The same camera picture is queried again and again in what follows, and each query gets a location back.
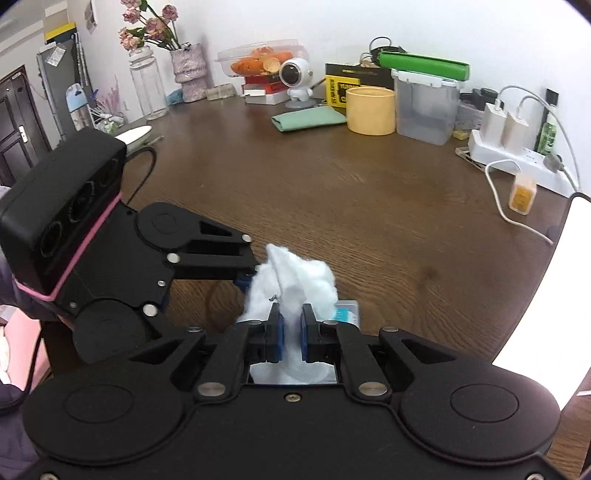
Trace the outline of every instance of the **door frame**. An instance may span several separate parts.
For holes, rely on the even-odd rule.
[[[33,107],[33,113],[35,114],[35,120],[37,120],[37,123],[39,124],[39,130],[41,130],[41,136],[43,138],[43,141],[45,142],[45,145],[47,146],[47,149],[49,151],[51,151],[51,144],[49,143],[49,140],[47,139],[47,134],[45,133],[45,128],[43,127],[43,124],[41,123],[41,117],[39,116],[39,112],[37,111],[37,105],[35,104],[35,100],[33,99],[33,92],[31,90],[31,85],[29,83],[29,77],[27,75],[27,70],[26,70],[25,66],[21,65],[19,68],[13,70],[11,73],[9,73],[8,75],[6,75],[2,79],[0,79],[0,85],[3,84],[4,82],[6,82],[7,80],[12,81],[12,77],[14,77],[17,73],[20,73],[25,78],[25,82],[24,82],[25,88],[27,89],[27,94],[29,95],[29,100],[31,101],[31,106]]]

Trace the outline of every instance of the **green bottle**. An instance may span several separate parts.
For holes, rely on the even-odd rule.
[[[542,134],[540,136],[540,143],[538,144],[538,153],[546,156],[552,153],[554,148],[554,141],[556,140],[556,118],[553,115],[554,108],[548,113],[546,123],[542,127]]]

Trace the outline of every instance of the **yellow cylinder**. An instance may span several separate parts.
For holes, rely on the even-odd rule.
[[[347,90],[347,127],[362,135],[389,135],[396,130],[394,92],[383,87]]]

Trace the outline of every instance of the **pink strip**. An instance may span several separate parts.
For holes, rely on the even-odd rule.
[[[72,259],[70,260],[70,263],[68,264],[68,266],[64,270],[64,273],[61,275],[59,281],[57,282],[55,288],[53,289],[53,291],[51,292],[50,295],[43,295],[42,293],[39,293],[39,292],[21,284],[21,283],[19,283],[18,280],[15,278],[14,282],[17,284],[17,287],[20,290],[22,290],[23,292],[28,293],[31,297],[35,297],[36,299],[43,300],[43,301],[54,301],[57,297],[57,294],[60,292],[62,285],[64,284],[64,282],[66,281],[66,279],[68,278],[70,273],[72,273],[72,270],[74,270],[74,267],[78,263],[78,260],[80,259],[82,254],[85,252],[85,250],[88,247],[88,245],[90,244],[91,240],[95,237],[95,235],[99,231],[100,227],[103,226],[103,223],[105,223],[105,220],[107,220],[108,216],[111,214],[111,212],[113,211],[113,209],[115,208],[117,203],[119,203],[120,200],[121,200],[121,192],[119,192],[119,194],[111,201],[111,203],[107,205],[107,208],[105,209],[105,211],[101,214],[100,217],[98,217],[95,224],[88,231],[88,233],[86,234],[86,237],[84,238],[84,240],[82,240],[82,243],[78,247],[78,250],[76,250],[76,253],[74,254]]]

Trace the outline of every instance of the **wooden table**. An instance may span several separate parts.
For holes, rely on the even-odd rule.
[[[364,333],[396,325],[492,360],[528,306],[550,247],[504,222],[482,172],[436,147],[400,135],[366,137],[345,125],[280,133],[280,107],[233,98],[175,106],[152,123],[164,139],[136,209],[167,201],[236,227],[265,245],[326,261],[340,299],[359,302]],[[124,197],[149,157],[126,167]],[[512,177],[493,174],[506,205]],[[527,217],[545,232],[566,199],[538,189]],[[243,310],[230,282],[175,282],[168,315],[178,324],[223,330]],[[591,435],[583,398],[566,408],[550,459],[579,471]]]

